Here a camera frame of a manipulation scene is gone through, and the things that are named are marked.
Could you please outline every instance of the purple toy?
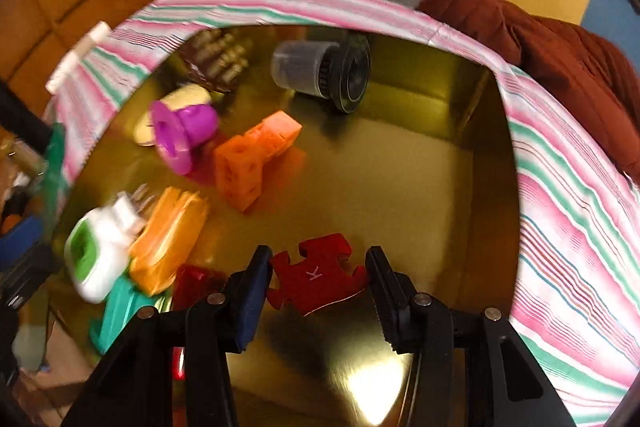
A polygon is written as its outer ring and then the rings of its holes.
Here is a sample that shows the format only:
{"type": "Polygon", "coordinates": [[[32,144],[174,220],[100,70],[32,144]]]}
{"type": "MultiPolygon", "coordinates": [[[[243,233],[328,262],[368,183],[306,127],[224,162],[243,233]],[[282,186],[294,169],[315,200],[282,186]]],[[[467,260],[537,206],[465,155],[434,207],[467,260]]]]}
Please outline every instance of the purple toy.
{"type": "Polygon", "coordinates": [[[193,168],[191,150],[218,130],[216,110],[201,103],[172,111],[157,101],[151,103],[149,112],[159,155],[176,174],[189,174],[193,168]]]}

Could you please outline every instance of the metal bolt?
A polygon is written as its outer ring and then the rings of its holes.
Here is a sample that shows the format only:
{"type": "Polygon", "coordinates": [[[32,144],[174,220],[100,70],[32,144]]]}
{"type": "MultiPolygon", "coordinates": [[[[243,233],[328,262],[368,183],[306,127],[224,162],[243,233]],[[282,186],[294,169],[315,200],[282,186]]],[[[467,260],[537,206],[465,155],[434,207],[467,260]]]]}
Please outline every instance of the metal bolt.
{"type": "Polygon", "coordinates": [[[213,305],[223,304],[226,300],[225,294],[217,292],[212,293],[207,297],[207,302],[213,305]]]}
{"type": "Polygon", "coordinates": [[[499,321],[502,318],[502,314],[498,308],[487,308],[484,310],[484,316],[490,321],[499,321]]]}
{"type": "Polygon", "coordinates": [[[139,319],[150,319],[155,313],[156,309],[153,306],[142,306],[136,315],[139,319]]]}
{"type": "Polygon", "coordinates": [[[418,306],[430,306],[431,301],[431,295],[428,293],[417,293],[414,296],[414,302],[418,304],[418,306]]]}

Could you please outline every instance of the striped tablecloth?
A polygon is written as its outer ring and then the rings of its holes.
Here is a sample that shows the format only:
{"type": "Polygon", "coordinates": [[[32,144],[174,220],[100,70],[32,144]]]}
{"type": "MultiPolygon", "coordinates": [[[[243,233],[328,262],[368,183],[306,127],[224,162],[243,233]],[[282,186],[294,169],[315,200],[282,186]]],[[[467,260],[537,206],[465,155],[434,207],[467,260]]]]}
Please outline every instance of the striped tablecloth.
{"type": "Polygon", "coordinates": [[[639,371],[638,190],[530,76],[427,15],[383,0],[156,0],[92,49],[60,88],[55,105],[68,132],[63,190],[129,95],[190,35],[259,23],[388,34],[494,72],[520,192],[510,320],[575,422],[602,425],[639,371]]]}

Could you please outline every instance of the orange object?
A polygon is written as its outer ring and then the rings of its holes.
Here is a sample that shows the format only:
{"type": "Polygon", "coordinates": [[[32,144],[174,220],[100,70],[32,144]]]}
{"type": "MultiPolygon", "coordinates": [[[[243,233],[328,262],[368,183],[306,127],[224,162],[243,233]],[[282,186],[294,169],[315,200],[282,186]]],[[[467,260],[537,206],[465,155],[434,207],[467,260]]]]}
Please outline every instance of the orange object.
{"type": "Polygon", "coordinates": [[[4,218],[4,221],[2,222],[2,230],[0,230],[0,233],[9,232],[9,230],[15,227],[15,225],[17,225],[18,223],[20,223],[21,220],[22,220],[22,216],[19,216],[18,214],[9,214],[4,218]]]}
{"type": "Polygon", "coordinates": [[[207,214],[209,204],[198,193],[164,190],[145,230],[129,248],[129,276],[145,294],[156,295],[172,285],[207,214]]]}
{"type": "Polygon", "coordinates": [[[244,212],[262,193],[262,148],[252,137],[234,136],[214,155],[216,188],[232,207],[244,212]]]}
{"type": "Polygon", "coordinates": [[[268,162],[291,147],[301,130],[302,126],[287,113],[276,111],[244,135],[258,142],[258,145],[264,150],[264,161],[268,162]]]}

